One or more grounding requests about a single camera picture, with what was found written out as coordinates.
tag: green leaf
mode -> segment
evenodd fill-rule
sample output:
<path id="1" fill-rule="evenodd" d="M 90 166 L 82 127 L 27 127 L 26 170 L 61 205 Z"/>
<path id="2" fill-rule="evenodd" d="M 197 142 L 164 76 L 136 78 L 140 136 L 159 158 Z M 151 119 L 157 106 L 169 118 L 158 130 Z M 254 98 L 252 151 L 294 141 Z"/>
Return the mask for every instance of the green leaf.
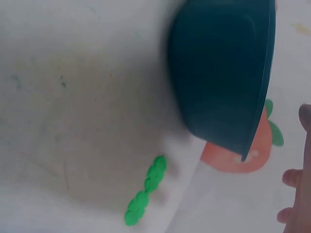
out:
<path id="1" fill-rule="evenodd" d="M 266 99 L 264 105 L 266 106 L 267 116 L 269 118 L 269 116 L 271 115 L 272 110 L 273 110 L 273 102 L 272 102 L 272 100 Z"/>
<path id="2" fill-rule="evenodd" d="M 269 120 L 269 124 L 271 127 L 271 132 L 272 132 L 272 144 L 278 147 L 281 147 L 284 145 L 284 139 L 283 135 L 281 133 L 281 130 L 276 126 L 275 123 Z"/>

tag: finger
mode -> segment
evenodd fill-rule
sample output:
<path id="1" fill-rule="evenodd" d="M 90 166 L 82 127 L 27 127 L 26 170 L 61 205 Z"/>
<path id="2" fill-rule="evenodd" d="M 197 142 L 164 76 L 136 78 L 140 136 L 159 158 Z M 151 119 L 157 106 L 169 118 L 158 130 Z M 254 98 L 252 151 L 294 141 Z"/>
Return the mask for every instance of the finger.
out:
<path id="1" fill-rule="evenodd" d="M 283 173 L 283 183 L 290 186 L 297 188 L 301 181 L 302 177 L 302 170 L 290 169 Z"/>
<path id="2" fill-rule="evenodd" d="M 278 214 L 277 214 L 277 221 L 280 223 L 287 223 L 288 219 L 290 218 L 291 214 L 292 214 L 293 208 L 289 207 L 289 208 L 285 208 L 283 210 L 281 210 Z"/>
<path id="3" fill-rule="evenodd" d="M 299 120 L 305 131 L 308 131 L 311 122 L 311 105 L 302 104 L 299 108 Z"/>

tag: stain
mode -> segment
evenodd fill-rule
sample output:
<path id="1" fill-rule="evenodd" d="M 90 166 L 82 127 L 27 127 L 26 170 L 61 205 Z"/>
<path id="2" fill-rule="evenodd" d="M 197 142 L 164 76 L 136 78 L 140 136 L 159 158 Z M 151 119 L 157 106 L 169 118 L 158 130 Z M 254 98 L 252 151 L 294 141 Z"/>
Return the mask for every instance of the stain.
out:
<path id="1" fill-rule="evenodd" d="M 47 164 L 39 161 L 38 159 L 35 158 L 28 158 L 28 161 L 34 165 L 36 165 L 38 168 L 42 169 L 43 171 L 47 172 L 48 174 L 50 174 L 53 177 L 59 177 L 59 174 L 54 171 L 53 168 L 49 167 Z"/>
<path id="2" fill-rule="evenodd" d="M 311 30 L 304 26 L 302 23 L 292 23 L 291 25 L 296 29 L 298 34 L 307 36 L 311 35 Z"/>
<path id="3" fill-rule="evenodd" d="M 34 55 L 31 55 L 30 61 L 32 64 L 36 64 L 37 63 L 37 58 Z"/>
<path id="4" fill-rule="evenodd" d="M 135 34 L 135 36 L 136 36 L 137 39 L 141 39 L 141 35 L 140 35 L 139 32 L 135 31 L 134 34 Z"/>
<path id="5" fill-rule="evenodd" d="M 15 81 L 16 83 L 16 89 L 21 90 L 23 88 L 23 85 L 21 84 L 21 81 L 19 79 L 19 76 L 17 74 L 13 74 L 11 78 Z"/>
<path id="6" fill-rule="evenodd" d="M 89 9 L 91 10 L 91 12 L 97 14 L 96 10 L 93 7 L 89 6 Z"/>
<path id="7" fill-rule="evenodd" d="M 68 174 L 67 174 L 66 159 L 64 159 L 63 165 L 64 165 L 64 180 L 65 180 L 65 185 L 66 185 L 67 191 L 69 191 L 69 180 L 68 180 Z"/>
<path id="8" fill-rule="evenodd" d="M 63 139 L 63 136 L 60 133 L 54 136 L 54 140 L 57 144 L 60 143 L 62 139 Z"/>

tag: bowl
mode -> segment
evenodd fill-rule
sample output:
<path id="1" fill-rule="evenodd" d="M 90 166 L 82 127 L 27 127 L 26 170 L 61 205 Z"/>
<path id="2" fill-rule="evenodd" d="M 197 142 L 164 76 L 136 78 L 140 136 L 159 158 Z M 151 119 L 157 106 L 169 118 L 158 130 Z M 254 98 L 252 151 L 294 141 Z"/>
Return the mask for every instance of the bowl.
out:
<path id="1" fill-rule="evenodd" d="M 247 157 L 268 89 L 275 0 L 189 0 L 175 17 L 167 63 L 190 132 Z"/>

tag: white surface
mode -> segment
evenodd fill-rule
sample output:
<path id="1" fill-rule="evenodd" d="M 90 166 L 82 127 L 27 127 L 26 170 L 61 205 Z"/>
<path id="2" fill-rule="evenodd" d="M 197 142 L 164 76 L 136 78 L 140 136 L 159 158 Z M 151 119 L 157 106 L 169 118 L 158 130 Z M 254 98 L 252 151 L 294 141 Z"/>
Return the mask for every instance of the white surface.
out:
<path id="1" fill-rule="evenodd" d="M 311 1 L 279 0 L 276 47 L 268 98 L 284 146 L 272 146 L 267 164 L 250 174 L 226 174 L 200 162 L 167 233 L 280 233 L 279 210 L 290 207 L 295 190 L 282 173 L 302 168 L 306 133 L 298 109 L 311 103 Z M 292 24 L 302 23 L 305 34 Z"/>
<path id="2" fill-rule="evenodd" d="M 1 233 L 165 232 L 204 146 L 182 126 L 163 64 L 177 6 L 0 1 Z M 164 181 L 126 227 L 162 153 Z"/>

